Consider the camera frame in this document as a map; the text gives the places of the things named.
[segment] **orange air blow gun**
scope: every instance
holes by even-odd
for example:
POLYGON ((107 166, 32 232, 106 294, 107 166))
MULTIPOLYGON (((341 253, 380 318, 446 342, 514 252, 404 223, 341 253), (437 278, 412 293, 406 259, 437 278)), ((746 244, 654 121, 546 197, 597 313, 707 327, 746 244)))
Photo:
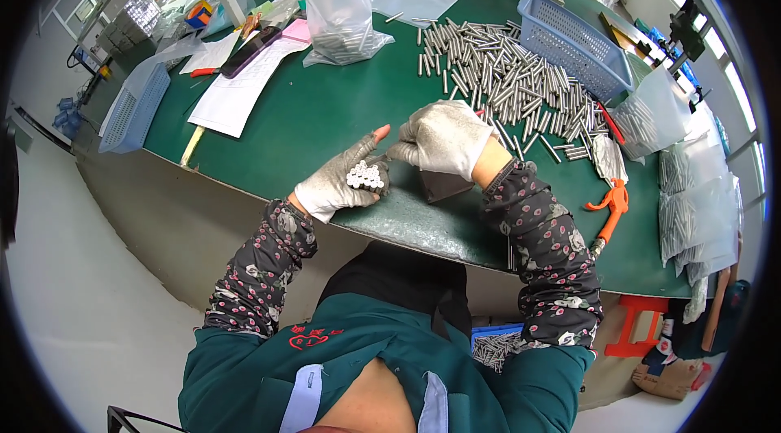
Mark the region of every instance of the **orange air blow gun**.
POLYGON ((626 192, 624 181, 620 178, 612 178, 610 180, 615 186, 604 195, 604 199, 598 206, 586 203, 586 209, 592 211, 600 210, 605 206, 610 207, 608 222, 604 224, 602 231, 597 236, 597 240, 591 247, 591 256, 595 260, 602 253, 604 246, 610 242, 610 237, 613 234, 613 230, 615 230, 615 225, 619 223, 621 215, 630 210, 630 195, 626 192))

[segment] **red-handled tool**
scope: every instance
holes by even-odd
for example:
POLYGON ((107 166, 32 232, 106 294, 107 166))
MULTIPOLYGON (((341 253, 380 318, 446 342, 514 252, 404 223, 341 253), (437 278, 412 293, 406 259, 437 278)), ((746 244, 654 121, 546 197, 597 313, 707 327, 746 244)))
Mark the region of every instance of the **red-handled tool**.
POLYGON ((619 223, 621 215, 630 210, 630 195, 626 192, 623 179, 612 178, 610 180, 615 184, 615 187, 604 195, 604 199, 602 199, 600 204, 595 206, 594 204, 586 203, 586 209, 592 211, 600 210, 605 206, 610 208, 608 222, 604 224, 602 231, 597 236, 597 240, 591 247, 591 254, 595 260, 599 257, 604 246, 610 242, 610 237, 613 235, 613 230, 615 230, 615 225, 619 223))
POLYGON ((190 77, 198 77, 200 75, 211 75, 211 74, 219 74, 220 69, 219 68, 197 68, 193 70, 192 74, 190 74, 190 77))
POLYGON ((615 140, 623 145, 626 140, 624 140, 619 127, 615 125, 613 118, 611 118, 610 114, 608 114, 608 110, 605 109, 601 103, 597 103, 597 106, 599 106, 599 109, 602 110, 602 116, 604 116, 604 120, 607 121, 608 126, 610 126, 610 131, 612 131, 613 135, 615 135, 615 140))

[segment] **green workbench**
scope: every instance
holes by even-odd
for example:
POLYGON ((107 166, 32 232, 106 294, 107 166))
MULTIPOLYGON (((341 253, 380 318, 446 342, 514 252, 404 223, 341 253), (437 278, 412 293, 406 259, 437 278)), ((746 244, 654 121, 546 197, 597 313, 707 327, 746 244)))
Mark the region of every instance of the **green workbench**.
MULTIPOLYGON (((446 15, 457 23, 519 22, 518 1, 459 0, 446 15)), ((616 17, 594 0, 565 0, 565 7, 600 31, 604 31, 600 12, 616 17)), ((386 149, 410 114, 443 94, 439 77, 417 76, 420 48, 415 45, 415 28, 399 22, 386 24, 384 19, 375 14, 375 29, 393 35, 396 42, 380 49, 371 60, 346 67, 315 65, 304 69, 301 61, 309 49, 288 56, 259 96, 241 137, 207 130, 188 168, 268 200, 285 197, 329 157, 390 123, 390 136, 380 143, 380 152, 386 149)), ((215 39, 227 33, 215 35, 215 39)), ((171 71, 171 85, 144 144, 145 149, 174 164, 179 164, 195 129, 188 123, 190 112, 211 83, 193 87, 202 77, 179 75, 180 68, 171 71)), ((99 86, 92 104, 104 104, 105 112, 119 84, 121 76, 99 86)), ((520 138, 521 127, 508 127, 508 131, 520 138)), ((599 203, 609 186, 587 160, 556 165, 541 143, 532 147, 527 159, 537 163, 540 178, 551 184, 559 201, 574 214, 583 236, 591 241, 607 221, 608 212, 591 213, 583 205, 599 203)), ((417 169, 400 162, 392 162, 390 168, 390 195, 369 208, 341 210, 332 223, 436 256, 506 269, 506 240, 479 222, 481 195, 477 189, 427 205, 417 169)), ((676 279, 672 264, 661 266, 657 158, 646 157, 646 166, 628 162, 626 170, 630 211, 622 216, 598 262, 602 289, 688 297, 685 277, 676 279)))

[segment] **smartphone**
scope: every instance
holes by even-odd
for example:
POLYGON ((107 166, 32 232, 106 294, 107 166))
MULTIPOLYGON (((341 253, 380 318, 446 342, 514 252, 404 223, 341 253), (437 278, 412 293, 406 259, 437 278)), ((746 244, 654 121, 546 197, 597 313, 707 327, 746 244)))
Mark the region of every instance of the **smartphone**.
POLYGON ((246 45, 239 48, 225 64, 220 67, 220 73, 227 78, 235 77, 244 67, 258 57, 265 47, 282 37, 282 30, 274 26, 261 29, 246 45))

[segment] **floral arm sleeve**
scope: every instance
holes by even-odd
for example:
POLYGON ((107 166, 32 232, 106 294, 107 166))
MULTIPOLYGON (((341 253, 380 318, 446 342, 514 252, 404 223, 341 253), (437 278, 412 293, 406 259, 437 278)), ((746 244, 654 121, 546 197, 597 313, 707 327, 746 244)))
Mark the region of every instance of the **floral arm sleeve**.
POLYGON ((572 214, 537 178, 534 163, 513 159, 485 192, 483 219, 510 238, 515 271, 528 284, 518 351, 551 345, 591 348, 603 318, 591 253, 572 214))
POLYGON ((258 231, 228 262, 209 297, 204 328, 269 339, 279 330, 288 284, 317 252, 312 220, 286 199, 268 203, 258 231))

